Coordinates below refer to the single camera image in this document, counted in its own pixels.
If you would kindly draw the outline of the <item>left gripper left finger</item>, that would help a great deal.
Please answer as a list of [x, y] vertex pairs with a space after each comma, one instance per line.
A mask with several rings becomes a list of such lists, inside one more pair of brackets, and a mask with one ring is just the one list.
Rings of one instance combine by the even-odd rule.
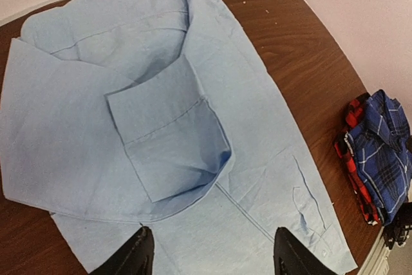
[[90, 274], [150, 275], [153, 273], [155, 240], [152, 230], [141, 226], [121, 248]]

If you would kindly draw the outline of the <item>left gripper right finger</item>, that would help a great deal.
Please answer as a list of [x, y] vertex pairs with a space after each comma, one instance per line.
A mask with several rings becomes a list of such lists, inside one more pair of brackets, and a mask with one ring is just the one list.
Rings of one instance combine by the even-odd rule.
[[273, 259], [275, 275], [336, 275], [286, 227], [279, 227], [276, 230]]

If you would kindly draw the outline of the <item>light blue long sleeve shirt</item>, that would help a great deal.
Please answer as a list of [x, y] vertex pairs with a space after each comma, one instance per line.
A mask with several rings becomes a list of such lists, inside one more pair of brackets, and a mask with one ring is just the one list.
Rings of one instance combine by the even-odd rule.
[[272, 274], [278, 227], [356, 267], [278, 87], [222, 0], [72, 0], [29, 17], [1, 95], [7, 199], [87, 271], [144, 223], [155, 274]]

